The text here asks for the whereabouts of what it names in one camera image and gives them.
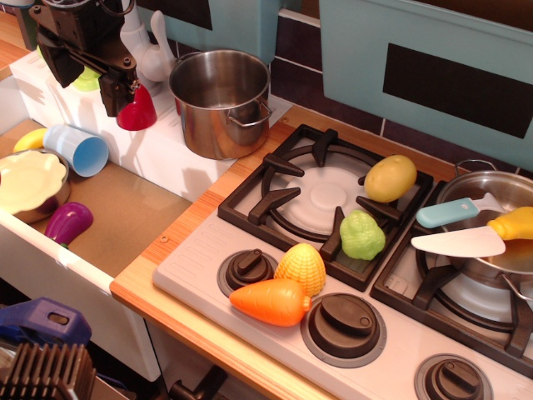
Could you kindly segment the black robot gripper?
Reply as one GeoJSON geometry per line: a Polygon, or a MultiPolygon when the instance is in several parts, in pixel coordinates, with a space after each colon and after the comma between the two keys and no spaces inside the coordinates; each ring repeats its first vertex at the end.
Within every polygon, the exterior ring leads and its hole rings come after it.
{"type": "Polygon", "coordinates": [[[29,11],[42,57],[63,88],[84,66],[109,70],[98,81],[111,118],[133,102],[138,89],[134,58],[120,38],[124,9],[122,1],[43,1],[29,11]]]}

